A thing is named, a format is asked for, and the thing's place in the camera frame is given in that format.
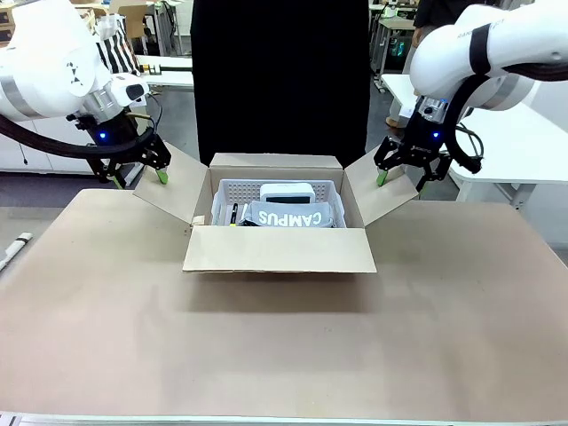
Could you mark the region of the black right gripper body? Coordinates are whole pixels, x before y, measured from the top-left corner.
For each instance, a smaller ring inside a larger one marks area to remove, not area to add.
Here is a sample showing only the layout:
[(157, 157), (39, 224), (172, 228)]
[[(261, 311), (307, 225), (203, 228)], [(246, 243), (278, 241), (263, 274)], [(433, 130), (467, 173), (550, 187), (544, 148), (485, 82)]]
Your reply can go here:
[(424, 118), (416, 108), (405, 129), (405, 158), (407, 161), (434, 161), (444, 152), (442, 124)]

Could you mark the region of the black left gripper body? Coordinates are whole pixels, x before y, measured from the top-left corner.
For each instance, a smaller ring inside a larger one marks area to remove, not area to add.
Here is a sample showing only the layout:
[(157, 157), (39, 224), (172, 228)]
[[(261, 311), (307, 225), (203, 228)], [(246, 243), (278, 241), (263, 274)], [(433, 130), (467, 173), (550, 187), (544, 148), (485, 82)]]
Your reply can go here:
[(130, 110), (121, 111), (105, 122), (98, 122), (92, 114), (82, 115), (81, 129), (90, 135), (94, 143), (85, 159), (141, 162), (146, 150), (145, 142), (154, 134), (154, 120), (150, 118), (149, 122), (145, 128), (139, 127)]

